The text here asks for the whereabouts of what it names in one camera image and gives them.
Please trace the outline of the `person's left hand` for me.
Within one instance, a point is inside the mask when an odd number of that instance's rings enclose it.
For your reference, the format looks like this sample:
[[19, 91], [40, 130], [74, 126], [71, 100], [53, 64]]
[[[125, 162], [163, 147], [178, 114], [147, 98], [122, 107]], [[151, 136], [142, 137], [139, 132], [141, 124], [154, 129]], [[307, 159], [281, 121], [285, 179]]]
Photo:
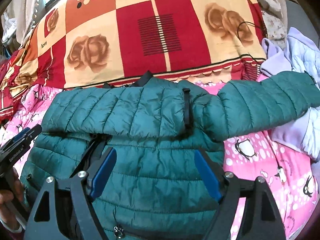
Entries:
[[[12, 168], [13, 178], [14, 178], [14, 189], [15, 196], [21, 202], [23, 200], [24, 187], [19, 180], [18, 173], [16, 169]], [[20, 229], [20, 223], [17, 221], [14, 213], [12, 213], [8, 207], [7, 203], [10, 203], [14, 198], [14, 194], [8, 190], [1, 190], [1, 221], [2, 223], [11, 231], [18, 231]]]

